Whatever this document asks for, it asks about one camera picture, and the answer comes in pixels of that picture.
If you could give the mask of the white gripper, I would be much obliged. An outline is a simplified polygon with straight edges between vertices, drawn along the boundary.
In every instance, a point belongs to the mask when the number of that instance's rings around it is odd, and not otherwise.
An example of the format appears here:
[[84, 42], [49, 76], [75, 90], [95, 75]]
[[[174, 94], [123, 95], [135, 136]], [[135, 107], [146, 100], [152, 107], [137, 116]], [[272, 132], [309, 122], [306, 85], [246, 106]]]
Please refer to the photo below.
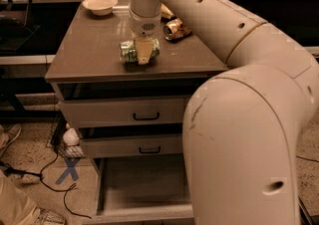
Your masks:
[[159, 28], [160, 19], [160, 14], [145, 17], [136, 14], [132, 9], [129, 10], [130, 27], [132, 32], [138, 37], [136, 38], [136, 50], [140, 65], [146, 65], [150, 61], [154, 43], [148, 37], [152, 36]]

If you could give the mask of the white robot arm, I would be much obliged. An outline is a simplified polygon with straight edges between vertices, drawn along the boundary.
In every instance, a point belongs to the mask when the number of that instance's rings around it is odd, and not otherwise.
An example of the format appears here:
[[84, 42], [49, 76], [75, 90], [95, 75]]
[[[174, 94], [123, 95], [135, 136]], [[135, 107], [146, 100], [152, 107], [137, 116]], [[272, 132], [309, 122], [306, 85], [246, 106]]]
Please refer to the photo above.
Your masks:
[[295, 153], [318, 110], [315, 58], [229, 0], [131, 0], [141, 20], [161, 6], [229, 68], [201, 85], [184, 112], [195, 225], [301, 225]]

